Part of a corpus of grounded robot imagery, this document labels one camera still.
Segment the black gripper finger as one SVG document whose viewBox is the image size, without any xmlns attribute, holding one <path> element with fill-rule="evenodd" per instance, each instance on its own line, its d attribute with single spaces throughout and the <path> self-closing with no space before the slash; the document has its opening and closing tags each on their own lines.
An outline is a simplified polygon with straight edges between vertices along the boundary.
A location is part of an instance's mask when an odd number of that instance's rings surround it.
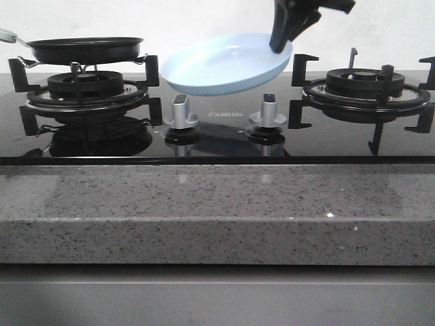
<svg viewBox="0 0 435 326">
<path fill-rule="evenodd" d="M 302 22 L 298 23 L 295 29 L 290 33 L 288 39 L 294 41 L 303 31 L 307 30 L 310 26 L 314 25 L 321 18 L 321 14 L 318 11 L 309 12 Z"/>
<path fill-rule="evenodd" d="M 275 0 L 274 4 L 275 16 L 269 46 L 274 53 L 280 54 L 289 41 L 290 33 L 302 22 L 308 11 L 302 1 Z"/>
</svg>

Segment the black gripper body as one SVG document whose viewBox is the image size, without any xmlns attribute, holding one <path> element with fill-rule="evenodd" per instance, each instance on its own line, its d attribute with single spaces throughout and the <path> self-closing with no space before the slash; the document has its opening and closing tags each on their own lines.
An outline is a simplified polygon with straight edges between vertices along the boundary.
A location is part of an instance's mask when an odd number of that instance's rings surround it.
<svg viewBox="0 0 435 326">
<path fill-rule="evenodd" d="M 319 7 L 325 7 L 331 10 L 337 10 L 349 14 L 355 6 L 354 0 L 312 0 L 307 3 L 318 10 Z"/>
</svg>

